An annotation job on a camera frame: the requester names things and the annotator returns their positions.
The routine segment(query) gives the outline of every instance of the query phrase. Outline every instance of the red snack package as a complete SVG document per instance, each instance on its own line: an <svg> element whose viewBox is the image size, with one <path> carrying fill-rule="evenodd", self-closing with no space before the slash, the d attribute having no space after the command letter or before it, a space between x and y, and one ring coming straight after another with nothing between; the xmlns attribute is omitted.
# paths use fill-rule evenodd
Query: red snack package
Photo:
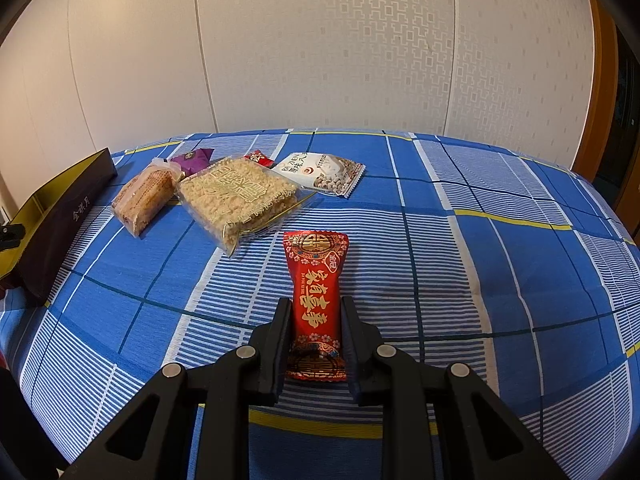
<svg viewBox="0 0 640 480"><path fill-rule="evenodd" d="M349 238L331 231L292 231L284 233L283 244L293 280L287 375L307 381L345 381L338 277Z"/></svg>
<svg viewBox="0 0 640 480"><path fill-rule="evenodd" d="M255 150L254 152L245 155L244 158L248 158L249 160L257 162L265 168L270 168L271 166L273 166L273 161L260 150Z"/></svg>

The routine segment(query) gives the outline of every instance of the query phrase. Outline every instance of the white wall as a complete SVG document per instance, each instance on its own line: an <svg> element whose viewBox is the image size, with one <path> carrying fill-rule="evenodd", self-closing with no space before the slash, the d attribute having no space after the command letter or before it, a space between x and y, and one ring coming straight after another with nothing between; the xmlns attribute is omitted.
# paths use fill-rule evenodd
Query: white wall
<svg viewBox="0 0 640 480"><path fill-rule="evenodd" d="M176 134L384 128L570 165L588 0L33 0L0 47L18 205L96 149Z"/></svg>

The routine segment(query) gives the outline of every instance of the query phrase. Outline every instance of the silver screw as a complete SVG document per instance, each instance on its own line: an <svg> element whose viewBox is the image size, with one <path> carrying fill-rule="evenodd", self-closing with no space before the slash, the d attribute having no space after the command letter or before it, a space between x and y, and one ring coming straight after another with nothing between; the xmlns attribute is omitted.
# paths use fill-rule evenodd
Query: silver screw
<svg viewBox="0 0 640 480"><path fill-rule="evenodd" d="M376 352L380 357L393 357L396 355L396 348L391 345L380 345L376 348Z"/></svg>
<svg viewBox="0 0 640 480"><path fill-rule="evenodd" d="M236 355L241 359L248 359L249 357L253 357L255 355L255 348L249 345L241 346L238 350L236 350Z"/></svg>
<svg viewBox="0 0 640 480"><path fill-rule="evenodd" d="M466 377L469 375L469 367L462 363L454 363L451 365L451 373L456 377Z"/></svg>
<svg viewBox="0 0 640 480"><path fill-rule="evenodd" d="M175 377L182 371L182 367L178 363L169 363L162 367L162 375L171 378Z"/></svg>

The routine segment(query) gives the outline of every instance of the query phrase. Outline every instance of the white snack package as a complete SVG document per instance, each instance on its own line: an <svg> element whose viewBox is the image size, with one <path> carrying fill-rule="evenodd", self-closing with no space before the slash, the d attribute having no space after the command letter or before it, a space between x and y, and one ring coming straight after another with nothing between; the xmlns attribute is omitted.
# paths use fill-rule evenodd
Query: white snack package
<svg viewBox="0 0 640 480"><path fill-rule="evenodd" d="M327 153L291 153L275 171L306 189L348 198L364 173L365 166Z"/></svg>

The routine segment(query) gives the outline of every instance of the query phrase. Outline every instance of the blue and white striped fabric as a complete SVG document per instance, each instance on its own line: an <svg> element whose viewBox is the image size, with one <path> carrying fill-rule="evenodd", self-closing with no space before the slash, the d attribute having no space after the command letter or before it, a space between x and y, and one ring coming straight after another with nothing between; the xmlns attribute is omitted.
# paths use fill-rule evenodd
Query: blue and white striped fabric
<svg viewBox="0 0 640 480"><path fill-rule="evenodd" d="M179 205L132 238L111 199L151 158L199 147L333 153L367 171L350 199L319 197L233 259ZM292 292L291 229L347 233L340 286L361 318L427 364L470 364L572 479L596 479L637 431L640 253L570 171L451 138L317 128L173 137L113 160L49 307L12 310L20 290L0 303L0 349L68 460L162 364L215 362L271 319ZM344 384L287 381L250 413L251 478L375 478L381 417Z"/></svg>

